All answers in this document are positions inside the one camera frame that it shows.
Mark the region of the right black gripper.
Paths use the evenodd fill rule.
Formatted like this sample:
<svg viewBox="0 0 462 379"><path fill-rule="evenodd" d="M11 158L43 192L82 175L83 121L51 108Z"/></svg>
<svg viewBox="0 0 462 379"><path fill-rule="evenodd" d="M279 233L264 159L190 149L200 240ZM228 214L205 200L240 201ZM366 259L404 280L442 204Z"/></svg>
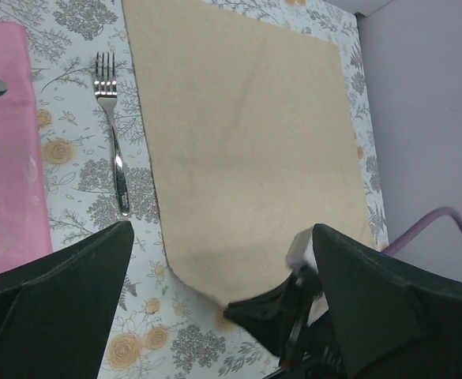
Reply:
<svg viewBox="0 0 462 379"><path fill-rule="evenodd" d="M278 287L230 303L223 315L278 357L269 378L346 377L315 268L294 269Z"/></svg>

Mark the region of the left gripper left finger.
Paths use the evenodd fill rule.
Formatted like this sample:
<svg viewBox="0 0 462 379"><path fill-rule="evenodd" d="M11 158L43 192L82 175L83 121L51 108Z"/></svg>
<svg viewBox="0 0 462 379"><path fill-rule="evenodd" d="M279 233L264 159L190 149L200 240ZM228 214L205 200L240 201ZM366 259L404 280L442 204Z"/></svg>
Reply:
<svg viewBox="0 0 462 379"><path fill-rule="evenodd" d="M0 274L0 379L97 377L133 241L120 221Z"/></svg>

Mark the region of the silver fork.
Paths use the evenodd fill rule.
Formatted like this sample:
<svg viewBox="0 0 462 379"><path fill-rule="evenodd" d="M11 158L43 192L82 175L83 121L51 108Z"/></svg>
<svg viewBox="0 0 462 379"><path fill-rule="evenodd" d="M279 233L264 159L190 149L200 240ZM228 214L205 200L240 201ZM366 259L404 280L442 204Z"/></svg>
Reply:
<svg viewBox="0 0 462 379"><path fill-rule="evenodd" d="M118 210L123 216L128 216L130 214L130 198L115 122L115 107L118 103L117 86L115 54L98 51L94 62L93 92L97 103L106 115L111 131L112 163Z"/></svg>

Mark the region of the beige cloth napkin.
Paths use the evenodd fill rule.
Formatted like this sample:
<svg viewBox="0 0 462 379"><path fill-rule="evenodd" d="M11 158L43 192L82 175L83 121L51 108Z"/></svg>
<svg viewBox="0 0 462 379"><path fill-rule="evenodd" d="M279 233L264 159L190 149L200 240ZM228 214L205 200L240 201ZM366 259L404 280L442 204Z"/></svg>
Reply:
<svg viewBox="0 0 462 379"><path fill-rule="evenodd" d="M366 246L338 48L201 1L126 1L167 260L225 305L281 284L325 223Z"/></svg>

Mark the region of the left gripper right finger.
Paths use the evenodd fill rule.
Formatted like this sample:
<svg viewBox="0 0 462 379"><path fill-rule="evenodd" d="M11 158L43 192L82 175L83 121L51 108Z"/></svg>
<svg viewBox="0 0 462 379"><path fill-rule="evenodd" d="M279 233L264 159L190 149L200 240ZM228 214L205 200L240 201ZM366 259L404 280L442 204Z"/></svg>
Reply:
<svg viewBox="0 0 462 379"><path fill-rule="evenodd" d="M349 378L462 378L462 283L324 224L318 275Z"/></svg>

